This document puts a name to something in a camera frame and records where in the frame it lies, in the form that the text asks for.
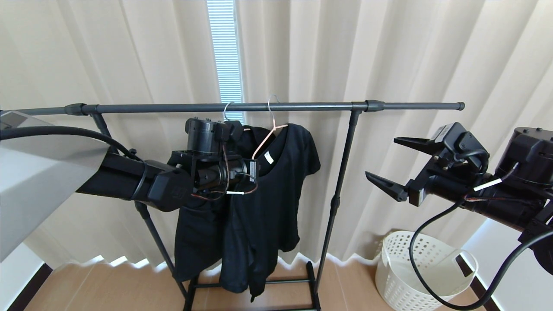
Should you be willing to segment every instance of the garment rack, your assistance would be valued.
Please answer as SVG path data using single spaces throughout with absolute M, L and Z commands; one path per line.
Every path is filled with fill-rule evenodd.
M 454 103 L 439 103 L 439 102 L 382 102 L 376 100 L 365 100 L 362 102 L 288 102 L 288 103 L 271 103 L 272 111 L 350 111 L 349 127 L 346 135 L 346 142 L 344 145 L 344 151 L 342 154 L 342 162 L 340 164 L 340 171 L 338 172 L 338 180 L 336 182 L 336 190 L 330 203 L 330 217 L 328 218 L 328 225 L 325 233 L 325 241 L 323 243 L 321 251 L 321 261 L 319 264 L 319 270 L 315 277 L 313 264 L 309 261 L 306 264 L 307 278 L 302 279 L 283 279 L 267 281 L 266 284 L 284 284 L 284 283 L 298 283 L 304 282 L 309 284 L 311 293 L 311 308 L 292 308 L 292 309 L 277 309 L 273 311 L 286 311 L 286 310 L 314 310 L 320 311 L 321 304 L 319 301 L 319 285 L 321 284 L 322 271 L 325 265 L 326 252 L 328 251 L 328 243 L 330 242 L 330 234 L 332 233 L 332 227 L 334 226 L 334 220 L 338 207 L 340 207 L 340 192 L 342 191 L 342 184 L 344 176 L 346 174 L 346 166 L 349 159 L 349 152 L 353 142 L 353 135 L 357 126 L 359 115 L 362 112 L 377 112 L 381 110 L 463 110 L 465 104 L 463 102 Z M 43 115 L 73 115 L 73 116 L 91 116 L 94 123 L 98 127 L 101 133 L 111 136 L 106 124 L 106 121 L 102 117 L 103 113 L 156 113 L 156 112 L 223 112 L 225 104 L 223 103 L 178 103 L 178 104 L 146 104 L 146 105 L 88 105 L 85 103 L 75 103 L 65 107 L 55 108 L 34 108 L 34 109 L 21 109 L 22 113 L 26 113 L 32 116 Z M 233 103 L 226 109 L 227 111 L 269 111 L 266 103 Z M 148 230 L 150 231 L 155 244 L 157 245 L 163 259 L 167 263 L 167 267 L 171 274 L 175 266 L 167 253 L 167 249 L 163 245 L 157 229 L 155 228 L 147 206 L 144 203 L 135 201 L 135 208 L 140 213 L 142 219 L 146 223 Z M 210 288 L 220 287 L 218 283 L 213 284 L 198 284 L 198 276 L 190 280 L 188 290 L 186 290 L 183 284 L 175 280 L 182 295 L 185 298 L 184 311 L 191 311 L 192 304 L 194 303 L 194 295 L 198 288 Z

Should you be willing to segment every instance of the baseboard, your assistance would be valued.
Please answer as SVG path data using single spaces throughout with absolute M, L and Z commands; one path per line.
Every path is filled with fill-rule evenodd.
M 457 264 L 459 265 L 459 268 L 461 268 L 461 271 L 463 271 L 463 274 L 465 276 L 472 273 L 472 269 L 465 262 L 465 259 L 462 256 L 457 256 L 457 258 L 455 258 L 455 260 L 457 261 Z M 484 293 L 486 292 L 486 288 L 484 287 L 484 284 L 482 284 L 480 279 L 476 276 L 472 280 L 471 288 L 472 288 L 472 291 L 476 294 L 477 297 L 482 297 L 484 295 Z M 488 300 L 488 302 L 484 303 L 484 308 L 486 309 L 486 311 L 502 311 L 498 307 L 498 304 L 495 302 L 493 297 L 490 298 Z
M 42 284 L 46 281 L 48 276 L 52 273 L 52 268 L 47 264 L 43 264 L 35 273 L 33 278 L 27 283 L 25 288 L 19 293 L 17 298 L 9 306 L 7 311 L 23 311 L 36 295 Z

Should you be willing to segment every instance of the floor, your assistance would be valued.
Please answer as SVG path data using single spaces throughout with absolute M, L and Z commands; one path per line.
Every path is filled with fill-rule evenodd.
M 346 263 L 327 260 L 319 289 L 322 309 L 388 311 L 374 285 L 374 266 L 355 258 Z M 279 265 L 271 279 L 306 277 L 299 258 L 290 269 Z M 215 282 L 218 275 L 200 276 L 200 283 Z M 234 294 L 222 288 L 198 289 L 193 310 L 268 310 L 308 307 L 306 283 L 270 284 L 253 303 L 248 292 Z M 477 300 L 468 289 L 452 300 L 470 304 Z M 182 310 L 184 299 L 167 269 L 154 272 L 150 266 L 136 269 L 128 263 L 112 267 L 95 263 L 87 267 L 66 265 L 54 271 L 27 306 L 33 310 Z M 450 310 L 441 307 L 438 311 Z

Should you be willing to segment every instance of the beige curtain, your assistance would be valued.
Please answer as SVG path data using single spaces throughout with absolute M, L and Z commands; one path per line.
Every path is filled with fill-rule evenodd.
M 493 170 L 516 126 L 553 128 L 553 3 L 544 1 L 236 2 L 246 101 L 464 101 L 460 111 L 361 115 L 329 252 L 374 256 L 390 230 L 413 230 L 449 206 L 430 197 L 398 204 L 364 177 L 405 183 L 428 160 L 393 137 L 429 137 L 461 122 L 492 154 Z M 73 102 L 219 102 L 203 1 L 0 3 L 2 109 Z M 187 114 L 106 116 L 113 136 L 143 158 L 166 160 L 186 142 Z M 220 119 L 220 114 L 208 115 Z M 267 113 L 248 113 L 269 125 Z M 304 185 L 296 251 L 318 260 L 347 131 L 347 112 L 278 113 L 309 129 L 321 170 Z M 44 117 L 94 129 L 86 117 Z M 151 211 L 173 251 L 176 213 Z M 481 224 L 457 211 L 425 232 L 461 246 Z M 25 242 L 49 265 L 162 261 L 132 203 L 76 194 Z M 296 252 L 284 254 L 289 261 Z

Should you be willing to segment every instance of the laundry basket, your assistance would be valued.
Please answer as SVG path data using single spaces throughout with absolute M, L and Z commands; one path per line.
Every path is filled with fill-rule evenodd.
M 384 239 L 377 267 L 377 289 L 396 311 L 434 310 L 441 303 L 422 286 L 409 260 L 412 236 L 411 231 L 397 231 Z M 433 237 L 419 234 L 414 247 L 413 256 L 422 277 L 444 300 L 467 289 L 478 271 L 478 262 L 469 252 L 457 250 Z M 461 254 L 474 268 L 466 277 L 456 262 Z

